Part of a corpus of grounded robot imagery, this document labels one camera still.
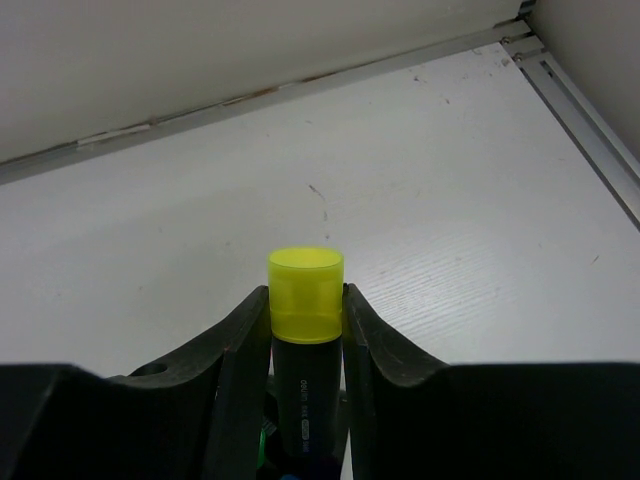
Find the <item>green cap highlighter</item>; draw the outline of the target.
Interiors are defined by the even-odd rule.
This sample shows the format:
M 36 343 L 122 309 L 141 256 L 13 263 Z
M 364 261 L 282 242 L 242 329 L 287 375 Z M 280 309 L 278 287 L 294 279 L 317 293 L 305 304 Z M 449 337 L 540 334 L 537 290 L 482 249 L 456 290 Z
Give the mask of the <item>green cap highlighter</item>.
M 276 425 L 269 420 L 266 416 L 262 418 L 260 437 L 259 437 L 259 447 L 258 447 L 258 460 L 257 460 L 257 469 L 261 469 L 266 462 L 266 449 L 269 442 L 270 437 L 277 431 Z

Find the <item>yellow cap highlighter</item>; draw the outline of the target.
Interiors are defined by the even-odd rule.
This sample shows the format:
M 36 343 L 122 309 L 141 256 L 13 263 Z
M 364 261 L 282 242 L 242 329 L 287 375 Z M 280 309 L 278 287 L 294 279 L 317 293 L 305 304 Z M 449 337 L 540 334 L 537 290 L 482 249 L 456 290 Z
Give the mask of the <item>yellow cap highlighter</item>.
M 344 257 L 328 247 L 282 248 L 269 254 L 267 274 L 284 450 L 329 456 L 338 429 Z

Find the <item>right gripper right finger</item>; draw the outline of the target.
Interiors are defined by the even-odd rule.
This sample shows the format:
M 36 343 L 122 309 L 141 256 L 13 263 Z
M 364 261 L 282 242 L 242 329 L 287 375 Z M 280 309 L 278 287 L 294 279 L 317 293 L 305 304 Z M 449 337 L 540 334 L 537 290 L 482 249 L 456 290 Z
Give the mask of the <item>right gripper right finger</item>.
M 354 284 L 344 288 L 342 330 L 354 477 L 423 472 L 444 450 L 442 395 L 429 379 L 447 364 L 386 323 Z

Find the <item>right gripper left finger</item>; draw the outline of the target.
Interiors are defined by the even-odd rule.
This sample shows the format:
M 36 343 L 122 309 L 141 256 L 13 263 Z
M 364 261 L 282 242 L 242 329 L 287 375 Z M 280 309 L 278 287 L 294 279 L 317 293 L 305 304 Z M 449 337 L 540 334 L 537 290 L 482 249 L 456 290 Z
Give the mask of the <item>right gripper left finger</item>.
M 204 333 L 113 377 L 116 478 L 255 478 L 270 345 L 259 286 Z

